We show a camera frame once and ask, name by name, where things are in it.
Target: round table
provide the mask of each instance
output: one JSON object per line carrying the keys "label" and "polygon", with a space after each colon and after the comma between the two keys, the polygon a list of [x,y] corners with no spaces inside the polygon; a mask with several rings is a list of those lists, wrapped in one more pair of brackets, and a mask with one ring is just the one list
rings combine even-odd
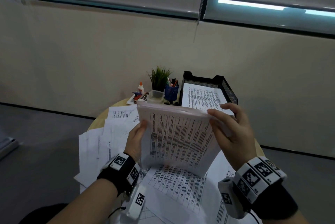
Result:
{"label": "round table", "polygon": [[[128,99],[123,99],[121,101],[119,101],[118,103],[115,103],[114,105],[112,105],[112,107],[123,107],[123,106],[127,106],[126,102],[128,101]],[[107,119],[108,116],[108,108],[103,111],[90,125],[90,127],[88,128],[88,130],[90,129],[97,129],[97,128],[102,128],[105,126],[105,120]],[[257,142],[257,140],[255,139],[255,146],[256,146],[256,152],[258,156],[265,156],[264,152],[261,148],[261,146],[259,145],[259,143]]]}

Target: hand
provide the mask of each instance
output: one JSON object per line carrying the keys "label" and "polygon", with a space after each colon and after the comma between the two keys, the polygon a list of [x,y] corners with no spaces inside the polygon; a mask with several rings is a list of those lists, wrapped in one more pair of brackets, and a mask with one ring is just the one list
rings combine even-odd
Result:
{"label": "hand", "polygon": [[141,141],[146,130],[148,122],[143,120],[137,124],[130,132],[127,138],[126,148],[124,153],[129,154],[136,162],[141,156]]}
{"label": "hand", "polygon": [[217,143],[228,162],[237,171],[244,163],[257,156],[254,133],[241,107],[233,103],[221,104],[220,107],[230,109],[236,118],[215,109],[208,109],[207,113],[222,121],[232,132],[231,137],[226,137],[218,121],[210,120]]}

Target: wire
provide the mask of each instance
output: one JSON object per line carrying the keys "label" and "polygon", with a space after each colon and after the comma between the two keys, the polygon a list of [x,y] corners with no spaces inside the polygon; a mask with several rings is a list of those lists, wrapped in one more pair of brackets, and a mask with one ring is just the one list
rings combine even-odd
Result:
{"label": "wire", "polygon": [[111,215],[112,215],[113,213],[115,213],[117,210],[124,210],[124,209],[126,209],[124,206],[118,207],[117,209],[115,209],[114,211],[112,211],[112,213],[108,216],[108,218],[111,217]]}
{"label": "wire", "polygon": [[256,219],[256,217],[249,211],[248,213],[250,213],[252,215],[252,217],[254,217],[254,219],[256,220],[257,224],[259,224],[258,220]]}

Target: baseboard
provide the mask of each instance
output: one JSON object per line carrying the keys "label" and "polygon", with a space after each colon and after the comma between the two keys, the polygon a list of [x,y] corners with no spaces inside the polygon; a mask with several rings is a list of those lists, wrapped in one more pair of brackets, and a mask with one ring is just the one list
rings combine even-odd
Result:
{"label": "baseboard", "polygon": [[58,115],[67,115],[67,116],[74,116],[74,117],[79,117],[79,118],[85,118],[85,119],[95,120],[94,117],[90,117],[90,116],[75,115],[75,114],[69,114],[69,113],[63,113],[63,112],[57,112],[57,111],[42,109],[42,108],[27,107],[27,106],[21,106],[21,105],[10,104],[10,103],[3,103],[3,102],[0,102],[0,104],[4,105],[4,106],[20,107],[20,108],[31,109],[31,110],[36,110],[36,111],[42,111],[42,112],[47,112],[47,113],[54,113],[54,114],[58,114]]}
{"label": "baseboard", "polygon": [[312,156],[316,158],[326,158],[328,160],[335,160],[335,157],[323,156],[323,155],[318,155],[318,154],[313,154],[313,153],[304,153],[303,151],[293,151],[293,150],[287,150],[287,149],[271,147],[271,146],[261,146],[261,147],[264,149],[269,149],[269,150],[284,151],[287,153],[301,154],[301,155]]}

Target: white glue bottle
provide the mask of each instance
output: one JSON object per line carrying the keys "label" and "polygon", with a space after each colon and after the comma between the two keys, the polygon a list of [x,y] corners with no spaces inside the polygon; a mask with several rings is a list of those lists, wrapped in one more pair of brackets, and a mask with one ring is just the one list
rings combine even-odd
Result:
{"label": "white glue bottle", "polygon": [[143,88],[142,82],[140,82],[140,85],[138,86],[138,92],[140,92],[141,94],[144,93],[144,88]]}

